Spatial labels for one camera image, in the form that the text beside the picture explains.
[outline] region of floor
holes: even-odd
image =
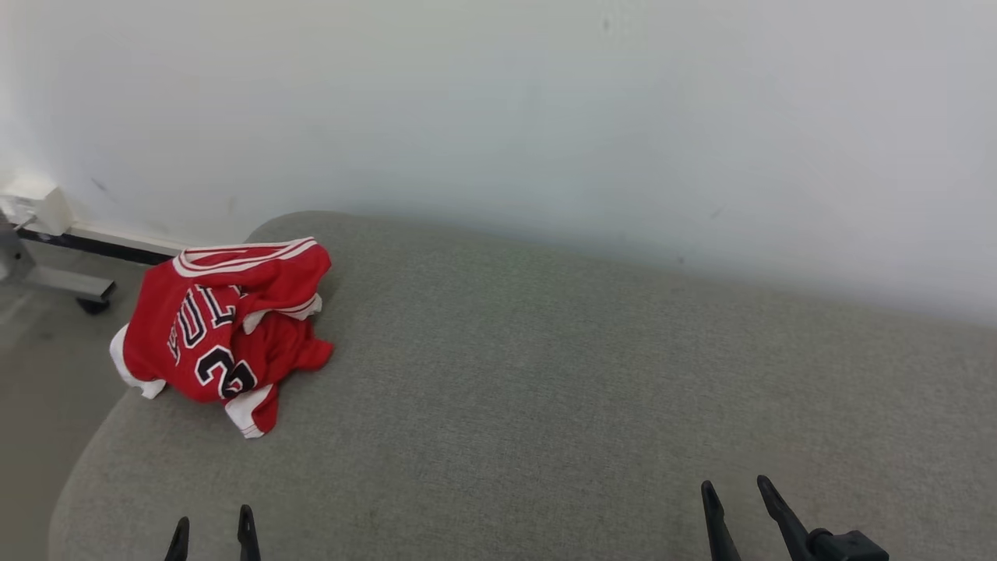
[[[146,267],[28,243],[50,267],[115,280],[111,308],[86,315],[66,295],[0,284],[0,543],[45,559],[49,516],[73,464],[125,392],[108,343],[128,321]],[[76,363],[104,364],[81,376]]]

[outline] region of fabric upholstery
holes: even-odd
[[[252,241],[332,256],[327,366],[255,441],[220,406],[126,395],[53,516],[53,559],[709,559],[713,480],[745,559],[788,559],[755,485],[893,559],[997,551],[997,336],[388,221]],[[114,376],[110,360],[99,372]]]

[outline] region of white wall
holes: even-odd
[[[992,2],[0,2],[91,225],[414,216],[997,323]]]

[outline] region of caster wheel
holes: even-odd
[[[79,304],[83,311],[85,311],[88,315],[97,315],[111,306],[110,300],[93,301],[76,298],[76,303]]]

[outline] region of jersey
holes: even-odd
[[[147,398],[168,382],[196,401],[222,401],[247,437],[262,435],[276,421],[275,384],[332,352],[301,321],[321,308],[329,267],[311,238],[181,253],[146,273],[132,321],[111,344],[119,374]]]

